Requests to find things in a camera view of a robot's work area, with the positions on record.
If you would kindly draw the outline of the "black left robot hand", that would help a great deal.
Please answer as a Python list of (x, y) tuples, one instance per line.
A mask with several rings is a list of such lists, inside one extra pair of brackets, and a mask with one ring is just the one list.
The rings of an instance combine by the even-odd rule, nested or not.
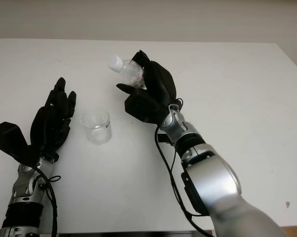
[(65, 79), (59, 78), (45, 105), (38, 110), (30, 131), (31, 145), (52, 163), (59, 159), (57, 151), (68, 137), (75, 111), (76, 93), (66, 94), (65, 85)]

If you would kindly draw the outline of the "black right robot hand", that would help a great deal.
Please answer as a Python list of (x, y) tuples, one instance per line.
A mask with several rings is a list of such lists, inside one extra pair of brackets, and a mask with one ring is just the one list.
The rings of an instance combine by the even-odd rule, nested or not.
[(164, 106), (175, 104), (177, 92), (170, 72), (159, 63), (150, 60), (142, 50), (139, 50), (132, 59), (144, 69), (143, 79), (146, 88), (136, 88), (123, 83), (117, 84), (116, 87), (129, 95), (147, 96)]

